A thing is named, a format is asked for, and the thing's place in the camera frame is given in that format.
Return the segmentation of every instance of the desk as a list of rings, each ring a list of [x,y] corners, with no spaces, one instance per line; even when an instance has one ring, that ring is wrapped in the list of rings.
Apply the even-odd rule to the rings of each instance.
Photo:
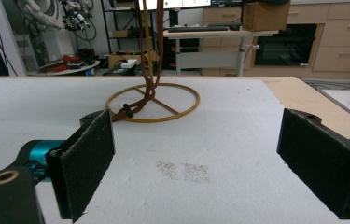
[[[270,36],[277,34],[277,31],[212,31],[212,32],[181,32],[169,33],[163,32],[164,37],[175,39],[175,61],[176,72],[179,76],[181,68],[195,68],[195,67],[230,67],[237,65],[236,76],[241,77],[244,70],[245,59],[245,37],[248,36]],[[240,46],[238,52],[180,52],[180,39],[192,38],[230,38],[239,37]]]
[[[0,77],[0,169],[29,140],[66,139],[79,118],[141,82],[140,77]],[[78,224],[343,223],[288,169],[276,144],[283,105],[316,114],[350,138],[348,113],[296,78],[163,77],[162,82],[194,88],[200,105],[164,123],[114,123],[117,154]],[[167,91],[157,90],[159,95],[187,101]],[[51,184],[36,189],[46,222],[69,223],[59,218]]]

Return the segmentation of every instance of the keyboard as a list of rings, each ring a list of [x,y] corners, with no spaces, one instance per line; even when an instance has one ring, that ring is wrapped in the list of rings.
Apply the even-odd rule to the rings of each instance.
[[[242,24],[238,21],[238,22],[213,22],[213,23],[209,23],[207,24],[207,26],[242,26]]]
[[[169,33],[181,32],[209,32],[209,31],[228,31],[225,26],[202,26],[202,27],[172,27],[168,29]]]
[[[215,23],[209,23],[207,26],[224,26],[230,28],[232,31],[238,31],[241,29],[242,24],[238,22],[215,22]]]

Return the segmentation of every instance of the round hole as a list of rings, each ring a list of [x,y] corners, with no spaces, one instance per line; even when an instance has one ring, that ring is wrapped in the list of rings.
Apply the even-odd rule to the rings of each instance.
[[[84,119],[93,119],[93,116],[92,115],[87,115],[84,117]]]
[[[0,173],[0,185],[11,182],[12,180],[16,179],[19,174],[20,172],[16,170],[4,171],[3,173]]]
[[[308,118],[308,119],[316,119],[316,116],[309,114],[309,115],[306,116],[306,118]]]

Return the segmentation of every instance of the white table surface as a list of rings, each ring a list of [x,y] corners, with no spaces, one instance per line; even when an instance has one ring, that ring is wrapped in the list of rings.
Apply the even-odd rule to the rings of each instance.
[[[0,78],[0,169],[29,140],[66,139],[81,117],[141,82]],[[114,123],[117,154],[77,223],[350,223],[336,218],[276,153],[283,106],[262,81],[162,82],[192,87],[200,105],[164,123]],[[191,102],[164,89],[157,97],[180,107]],[[46,222],[69,223],[59,218],[51,184],[36,188]]]
[[[322,93],[350,114],[350,90],[322,90]]]

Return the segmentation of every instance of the cardboard box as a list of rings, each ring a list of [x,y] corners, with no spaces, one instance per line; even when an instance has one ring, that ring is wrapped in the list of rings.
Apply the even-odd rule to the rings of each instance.
[[[290,1],[284,4],[245,3],[242,29],[247,31],[286,30]]]
[[[116,3],[116,10],[129,10],[129,9],[135,9],[133,1]]]
[[[145,60],[147,62],[148,59],[148,54],[145,53]],[[152,62],[157,63],[158,60],[160,59],[159,55],[155,50],[151,51],[151,56],[152,56]],[[121,61],[123,60],[128,60],[128,59],[136,59],[137,64],[140,64],[141,62],[141,55],[140,51],[138,50],[119,50],[115,53],[112,53],[108,56],[108,67],[114,67],[118,64],[120,64]]]
[[[131,30],[119,30],[113,32],[114,37],[129,37],[132,36]]]

